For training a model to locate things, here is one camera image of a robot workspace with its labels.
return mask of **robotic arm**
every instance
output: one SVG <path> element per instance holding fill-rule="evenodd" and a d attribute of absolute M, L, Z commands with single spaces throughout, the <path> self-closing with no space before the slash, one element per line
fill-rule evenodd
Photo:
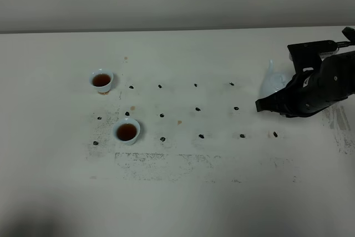
<path fill-rule="evenodd" d="M 258 99 L 257 111 L 310 117 L 355 93 L 355 51 L 331 56 L 340 48 L 355 45 L 354 29 L 346 27 L 342 33 L 349 42 L 326 40 L 287 46 L 296 74 L 285 88 Z"/>

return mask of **brown tea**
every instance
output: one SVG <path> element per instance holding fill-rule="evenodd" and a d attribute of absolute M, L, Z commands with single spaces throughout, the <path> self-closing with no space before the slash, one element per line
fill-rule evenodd
<path fill-rule="evenodd" d="M 133 124 L 123 124 L 117 130 L 117 137 L 122 141 L 128 141 L 135 137 L 137 129 Z"/>
<path fill-rule="evenodd" d="M 107 74 L 98 74 L 93 79 L 93 85 L 96 87 L 102 87 L 111 82 L 111 78 Z"/>

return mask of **table surface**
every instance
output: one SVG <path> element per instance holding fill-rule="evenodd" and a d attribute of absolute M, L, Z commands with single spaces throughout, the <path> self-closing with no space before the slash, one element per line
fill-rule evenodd
<path fill-rule="evenodd" d="M 288 44 L 342 29 L 1 35 L 0 227 L 353 236 L 354 98 L 307 119 L 255 108 L 270 59 L 293 74 Z M 98 68 L 115 73 L 108 95 Z M 130 147 L 112 134 L 125 112 L 142 127 Z"/>

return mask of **tea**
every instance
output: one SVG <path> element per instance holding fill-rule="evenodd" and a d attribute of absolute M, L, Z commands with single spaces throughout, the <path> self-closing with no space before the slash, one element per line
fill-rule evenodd
<path fill-rule="evenodd" d="M 122 141 L 128 141 L 135 137 L 137 134 L 137 129 L 133 124 L 123 124 L 121 125 L 116 132 L 118 139 Z"/>
<path fill-rule="evenodd" d="M 111 78 L 107 74 L 98 74 L 93 79 L 93 85 L 96 87 L 102 87 L 111 82 Z"/>

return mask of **white table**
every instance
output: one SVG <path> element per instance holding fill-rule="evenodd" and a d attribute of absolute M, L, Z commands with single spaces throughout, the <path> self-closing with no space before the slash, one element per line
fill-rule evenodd
<path fill-rule="evenodd" d="M 2 226 L 22 215 L 69 237 L 353 236 L 354 98 L 307 119 L 255 108 L 269 59 L 293 73 L 288 44 L 343 41 L 342 29 L 1 35 Z M 89 85 L 100 67 L 118 77 L 108 95 Z M 111 133 L 127 111 L 143 126 L 132 147 Z"/>

